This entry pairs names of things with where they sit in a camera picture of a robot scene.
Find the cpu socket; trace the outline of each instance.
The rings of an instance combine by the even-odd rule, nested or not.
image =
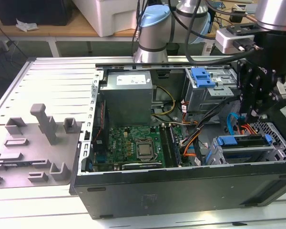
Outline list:
[[[144,139],[136,141],[137,158],[141,161],[150,161],[154,156],[153,141]]]

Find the floor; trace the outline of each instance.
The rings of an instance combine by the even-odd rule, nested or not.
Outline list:
[[[18,46],[28,57],[51,57],[46,42],[19,42]],[[58,42],[62,56],[130,56],[130,42],[93,42],[93,52],[88,53],[86,42]],[[190,46],[191,55],[201,55],[203,43]],[[212,55],[220,55],[215,49]],[[184,46],[180,44],[178,55],[184,55]],[[10,51],[0,55],[0,98],[25,63],[26,58],[12,44]]]

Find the black box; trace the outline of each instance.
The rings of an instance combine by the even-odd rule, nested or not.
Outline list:
[[[0,0],[3,25],[15,25],[16,19],[38,25],[66,25],[71,16],[71,0]]]

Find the white box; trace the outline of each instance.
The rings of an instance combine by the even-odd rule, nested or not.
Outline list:
[[[100,37],[135,29],[137,0],[73,0]]]

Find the gray metal cover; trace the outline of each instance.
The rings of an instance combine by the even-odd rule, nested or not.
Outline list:
[[[101,94],[107,102],[110,126],[150,124],[153,98],[150,72],[109,73]]]

